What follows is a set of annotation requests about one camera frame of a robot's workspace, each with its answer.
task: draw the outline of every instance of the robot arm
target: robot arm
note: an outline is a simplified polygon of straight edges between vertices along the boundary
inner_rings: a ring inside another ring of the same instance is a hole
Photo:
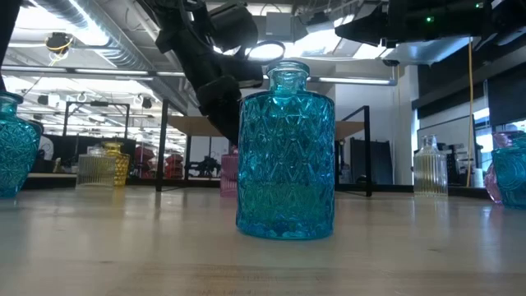
[[[173,50],[177,55],[196,91],[201,113],[232,143],[237,144],[239,89],[259,87],[263,83],[263,63],[249,61],[245,55],[246,49],[258,46],[256,23],[246,4],[231,1],[208,12],[202,0],[138,2],[161,28],[155,42],[159,50],[162,53]],[[239,50],[233,56],[227,56],[216,53],[214,46],[222,51]]]

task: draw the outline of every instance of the wooden table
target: wooden table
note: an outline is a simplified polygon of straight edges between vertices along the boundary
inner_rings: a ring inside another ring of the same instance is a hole
[[[0,295],[521,295],[526,211],[337,194],[335,234],[240,234],[219,189],[24,191],[0,202]]]
[[[168,124],[177,128],[187,136],[223,136],[202,116],[168,116]],[[335,125],[335,139],[341,140],[363,130],[363,122],[337,121]]]

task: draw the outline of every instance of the blue glass jar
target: blue glass jar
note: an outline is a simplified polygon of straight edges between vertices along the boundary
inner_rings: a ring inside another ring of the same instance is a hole
[[[20,191],[35,162],[40,129],[16,116],[23,98],[0,92],[0,199]]]
[[[526,136],[517,136],[512,146],[491,153],[502,204],[526,209]]]
[[[242,102],[236,224],[264,238],[323,238],[335,219],[334,102],[306,91],[301,62],[267,75],[270,90]]]

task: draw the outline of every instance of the ceiling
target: ceiling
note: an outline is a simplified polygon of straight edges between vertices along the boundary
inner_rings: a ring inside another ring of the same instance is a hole
[[[43,0],[30,0],[40,3]],[[126,46],[137,58],[143,60],[150,69],[180,71],[180,66],[172,52],[160,53],[155,46],[155,36],[159,28],[149,19],[140,5],[134,0],[64,0],[62,2],[79,3],[81,7],[88,5],[89,9],[96,12],[98,19],[104,23],[93,22],[95,26],[89,30],[78,30],[67,20],[61,19],[45,11],[42,7],[22,8],[12,35],[11,45],[7,51],[4,64],[49,66],[55,67],[82,67],[82,68],[115,68],[114,62],[108,60],[101,48],[92,45],[104,45],[105,41],[97,41],[96,35],[110,32],[110,36],[117,36],[117,45]],[[254,15],[260,32],[260,40],[281,39],[287,46],[286,56],[299,59],[309,65],[313,76],[333,77],[370,77],[385,79],[392,75],[392,70],[384,66],[380,58],[399,59],[406,63],[429,63],[438,58],[445,58],[463,46],[461,39],[446,39],[421,44],[402,44],[390,51],[373,48],[354,41],[337,37],[332,30],[325,30],[308,35],[304,23],[309,21],[314,12],[329,10],[330,19],[335,25],[352,21],[368,15],[376,5],[384,1],[326,1],[326,0],[266,0],[248,1],[248,9]],[[217,7],[221,2],[207,2],[209,9]],[[268,35],[272,32],[272,22],[267,23],[269,17],[291,17],[293,34],[291,36],[277,37]],[[53,32],[67,32],[76,37],[76,42],[66,56],[58,58],[50,53],[44,46],[44,41]],[[24,118],[33,118],[35,113],[44,115],[47,132],[61,133],[63,112],[66,101],[103,100],[112,103],[126,103],[131,106],[133,136],[144,135],[145,127],[159,128],[160,101],[170,97],[178,97],[179,111],[185,112],[188,106],[196,106],[195,95],[186,80],[181,78],[163,78],[156,84],[148,81],[134,81],[126,77],[119,80],[94,80],[64,77],[38,77],[38,76],[5,76],[10,91],[25,93],[25,103],[20,106],[19,113]],[[313,85],[312,90],[324,93],[328,88]],[[57,99],[55,105],[42,105],[37,102],[40,95],[47,95]],[[143,109],[141,102],[144,98],[151,98],[151,109]],[[93,125],[93,120],[88,119],[87,113],[116,114],[122,110],[111,108],[108,110],[95,110],[85,106],[77,110],[70,124],[76,126]],[[123,117],[110,118],[100,125],[108,126],[108,133],[115,134],[117,128],[122,128]],[[89,133],[89,129],[78,127],[71,132]],[[182,138],[177,130],[170,130],[173,139]],[[183,148],[184,144],[174,148]]]

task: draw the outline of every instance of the clear ribbed glass jar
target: clear ribbed glass jar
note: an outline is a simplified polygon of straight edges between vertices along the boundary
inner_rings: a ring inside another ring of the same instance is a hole
[[[414,194],[447,197],[447,164],[436,148],[435,135],[423,136],[422,149],[414,156]]]
[[[79,155],[78,165],[76,188],[113,188],[115,183],[115,156],[106,155],[102,148],[95,148],[90,150],[87,155]]]
[[[323,238],[335,220],[335,105],[306,91],[309,68],[269,67],[242,102],[237,226],[264,238]]]

